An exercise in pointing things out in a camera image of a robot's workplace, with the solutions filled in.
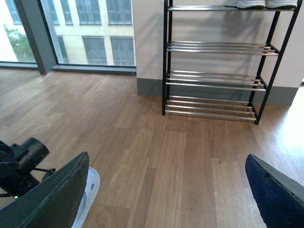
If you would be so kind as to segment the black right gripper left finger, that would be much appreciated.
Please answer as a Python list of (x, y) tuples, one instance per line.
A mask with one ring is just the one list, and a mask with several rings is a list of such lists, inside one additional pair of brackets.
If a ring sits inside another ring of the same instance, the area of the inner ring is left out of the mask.
[(2, 228), (70, 228), (81, 203), (89, 168), (82, 152), (0, 211)]

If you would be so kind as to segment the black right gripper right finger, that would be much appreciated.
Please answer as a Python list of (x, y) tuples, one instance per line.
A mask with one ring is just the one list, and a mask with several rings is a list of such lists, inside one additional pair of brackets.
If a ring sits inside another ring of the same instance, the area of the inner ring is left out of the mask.
[(249, 154), (245, 170), (253, 197), (268, 228), (304, 226), (304, 187)]

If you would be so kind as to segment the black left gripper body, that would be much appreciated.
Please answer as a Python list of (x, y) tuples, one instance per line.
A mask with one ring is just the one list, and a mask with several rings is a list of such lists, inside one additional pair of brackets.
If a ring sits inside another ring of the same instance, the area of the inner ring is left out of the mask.
[(32, 170), (45, 172), (43, 180), (55, 173), (55, 169), (37, 168), (48, 154), (48, 148), (33, 137), (22, 145), (0, 142), (0, 188), (5, 191), (0, 196), (17, 199), (40, 184)]

